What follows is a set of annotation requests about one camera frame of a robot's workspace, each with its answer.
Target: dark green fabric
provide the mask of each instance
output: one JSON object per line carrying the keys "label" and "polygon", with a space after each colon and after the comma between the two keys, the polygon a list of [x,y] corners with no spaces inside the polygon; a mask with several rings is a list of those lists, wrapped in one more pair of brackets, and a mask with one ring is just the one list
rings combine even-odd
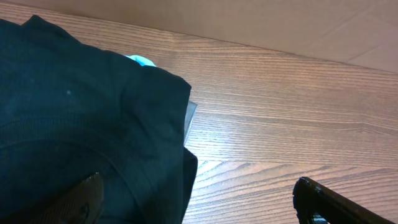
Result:
{"label": "dark green fabric", "polygon": [[0,20],[0,219],[99,172],[100,223],[181,223],[197,170],[183,147],[189,94],[38,16]]}

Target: wooden table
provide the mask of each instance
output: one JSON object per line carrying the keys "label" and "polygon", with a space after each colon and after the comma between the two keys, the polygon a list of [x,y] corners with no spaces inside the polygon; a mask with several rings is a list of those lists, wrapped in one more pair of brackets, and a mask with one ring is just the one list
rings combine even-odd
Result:
{"label": "wooden table", "polygon": [[398,222],[398,74],[0,3],[1,19],[33,14],[192,85],[200,166],[184,223],[298,223],[301,176]]}

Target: light blue cloth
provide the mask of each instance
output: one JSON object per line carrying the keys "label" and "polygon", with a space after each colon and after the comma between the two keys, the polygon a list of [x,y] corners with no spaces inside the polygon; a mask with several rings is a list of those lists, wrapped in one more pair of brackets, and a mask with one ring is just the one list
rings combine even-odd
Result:
{"label": "light blue cloth", "polygon": [[147,66],[156,67],[156,65],[155,65],[151,60],[149,60],[148,58],[145,58],[145,57],[143,57],[143,56],[140,56],[140,55],[132,55],[132,56],[127,56],[127,55],[125,55],[125,56],[128,57],[129,59],[135,60],[135,61],[138,62],[141,66],[147,65]]}

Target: black fabric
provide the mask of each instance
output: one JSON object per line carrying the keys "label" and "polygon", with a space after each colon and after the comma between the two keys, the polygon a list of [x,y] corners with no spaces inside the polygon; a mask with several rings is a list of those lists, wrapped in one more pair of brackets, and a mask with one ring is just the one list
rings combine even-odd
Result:
{"label": "black fabric", "polygon": [[0,20],[0,219],[99,172],[99,223],[181,223],[197,170],[183,147],[189,94],[38,16]]}

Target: black plastic object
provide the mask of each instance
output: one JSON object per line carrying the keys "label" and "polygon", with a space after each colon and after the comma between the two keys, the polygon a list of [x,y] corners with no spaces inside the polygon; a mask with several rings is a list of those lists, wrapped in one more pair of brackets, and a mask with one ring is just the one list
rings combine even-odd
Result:
{"label": "black plastic object", "polygon": [[392,223],[308,177],[297,181],[293,195],[300,224]]}

